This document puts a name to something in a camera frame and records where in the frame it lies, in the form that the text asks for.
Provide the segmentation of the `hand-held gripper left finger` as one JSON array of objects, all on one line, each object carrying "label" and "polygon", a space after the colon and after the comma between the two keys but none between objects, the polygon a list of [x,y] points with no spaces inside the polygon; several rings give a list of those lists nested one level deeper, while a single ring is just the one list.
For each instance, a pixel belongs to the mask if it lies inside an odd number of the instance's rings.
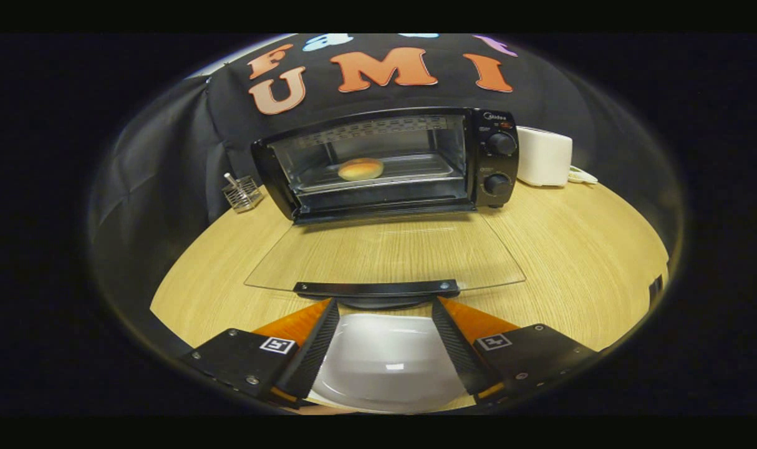
[{"label": "hand-held gripper left finger", "polygon": [[226,329],[180,360],[251,400],[298,409],[311,392],[339,325],[328,298],[253,331]]}]

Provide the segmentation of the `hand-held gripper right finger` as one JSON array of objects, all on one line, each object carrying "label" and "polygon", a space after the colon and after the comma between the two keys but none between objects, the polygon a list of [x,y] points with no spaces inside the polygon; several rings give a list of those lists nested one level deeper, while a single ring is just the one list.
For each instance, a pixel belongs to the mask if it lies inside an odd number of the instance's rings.
[{"label": "hand-held gripper right finger", "polygon": [[596,350],[546,324],[520,327],[453,299],[433,299],[431,318],[478,406],[530,400],[599,358]]}]

